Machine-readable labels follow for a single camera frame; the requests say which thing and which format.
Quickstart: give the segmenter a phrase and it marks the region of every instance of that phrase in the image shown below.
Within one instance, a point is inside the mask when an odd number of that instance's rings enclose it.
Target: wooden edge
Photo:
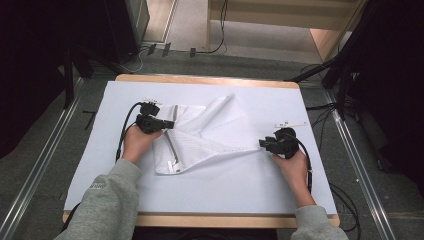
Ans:
[[[63,222],[70,211],[63,214]],[[339,226],[336,215],[328,215],[333,226]],[[297,228],[296,217],[286,216],[216,216],[216,215],[143,215],[137,217],[136,226],[145,227],[211,227],[211,228]]]
[[[211,84],[230,86],[250,86],[250,87],[272,87],[272,88],[294,88],[298,89],[299,84],[295,82],[284,82],[275,80],[249,80],[238,78],[218,78],[218,77],[194,77],[175,75],[131,75],[121,74],[115,79],[120,82],[156,82],[156,83],[183,83],[183,84]]]

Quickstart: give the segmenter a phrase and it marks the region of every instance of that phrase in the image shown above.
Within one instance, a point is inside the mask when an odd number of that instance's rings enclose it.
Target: crumpled cloth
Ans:
[[[155,171],[179,174],[214,159],[231,160],[260,151],[260,138],[234,96],[208,106],[160,106],[159,119],[174,120],[173,129],[153,142]]]

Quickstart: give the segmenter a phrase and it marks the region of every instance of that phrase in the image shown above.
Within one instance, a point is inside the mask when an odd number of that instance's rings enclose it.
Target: floor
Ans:
[[[143,67],[136,74],[181,74],[203,76],[226,76],[256,79],[289,79],[307,70],[310,64],[319,64],[321,60],[307,29],[271,28],[255,24],[238,25],[226,23],[225,47],[215,55],[196,55],[189,57],[190,48],[205,47],[204,37],[195,38],[196,28],[190,32],[181,9],[199,7],[202,1],[179,0],[176,6],[173,25],[167,36],[171,42],[171,51],[162,57],[162,50],[156,50],[151,56],[142,55]],[[219,23],[212,24],[211,49],[220,42]],[[103,89],[114,74],[108,69],[93,63],[95,74],[92,79],[85,79],[81,89],[81,99],[56,147],[46,172],[36,192],[17,226],[13,239],[52,239],[62,226],[61,211],[67,195],[67,188],[73,177],[85,144],[90,135],[91,114],[95,112],[102,98]],[[125,64],[136,69],[140,66],[138,59]],[[314,76],[301,83],[301,91],[307,106],[327,103],[325,91],[319,86],[320,77]],[[0,219],[6,216],[8,207],[25,182],[42,151],[57,119],[62,114],[64,96],[56,99],[21,141],[18,148],[0,160]],[[309,112],[310,121],[315,121],[321,112]],[[361,155],[377,196],[384,206],[389,222],[398,239],[422,239],[424,226],[424,201],[414,183],[399,173],[387,174],[378,169],[376,156],[370,147],[366,133],[361,125],[348,117],[346,124]],[[321,155],[330,182],[337,183],[355,201],[360,212],[362,226],[361,239],[393,239],[381,236],[375,224],[376,219],[370,211],[369,203],[364,197],[358,175],[340,138],[337,122],[332,118],[324,125],[314,129],[317,144],[321,142]],[[343,203],[336,200],[342,220],[341,226],[349,228],[353,223],[352,215]],[[280,239],[289,239],[294,230],[279,230]],[[348,233],[350,239],[357,238],[357,232]]]

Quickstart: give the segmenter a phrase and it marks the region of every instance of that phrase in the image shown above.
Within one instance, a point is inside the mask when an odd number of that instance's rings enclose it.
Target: white cloth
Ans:
[[[234,96],[218,98],[206,107],[160,108],[158,118],[175,120],[175,125],[153,142],[159,174],[178,174],[204,161],[229,161],[235,154],[261,149],[258,133]]]

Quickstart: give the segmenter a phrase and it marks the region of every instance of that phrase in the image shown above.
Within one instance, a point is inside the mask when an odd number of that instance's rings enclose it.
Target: gray floor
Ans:
[[[161,54],[158,50],[153,55],[143,56],[144,66],[138,74],[159,73],[281,80],[296,76],[307,65],[219,55],[198,55],[195,58],[189,58],[188,53],[181,52],[171,52],[168,57],[162,58]],[[127,64],[129,68],[137,66],[136,60]],[[95,69],[93,78],[86,81],[77,109],[13,239],[52,239],[60,232],[67,189],[91,130],[90,128],[85,130],[91,115],[83,111],[97,111],[106,82],[115,77],[101,66],[96,65]],[[316,82],[319,82],[318,76],[301,84],[302,95],[307,106],[326,103],[324,90],[314,87]],[[61,113],[63,102],[64,96],[61,95],[34,124],[18,148],[0,160],[2,176],[0,219],[5,218],[7,208],[31,171]],[[313,122],[320,112],[309,114]],[[424,224],[422,216],[424,203],[415,185],[401,174],[386,174],[379,171],[376,157],[361,126],[350,118],[347,118],[347,122],[398,239],[422,239],[423,235],[420,232]],[[318,124],[314,129],[317,142],[320,141],[321,126]],[[321,156],[329,181],[343,188],[358,207],[362,226],[361,239],[379,239],[373,216],[356,181],[357,176],[352,169],[333,119],[328,119],[325,124]],[[342,221],[341,226],[349,228],[353,223],[352,216],[340,201],[336,199],[336,202]],[[289,239],[291,232],[293,230],[278,230],[281,239]],[[348,236],[350,239],[356,239],[356,234],[356,231],[353,231],[348,233]]]

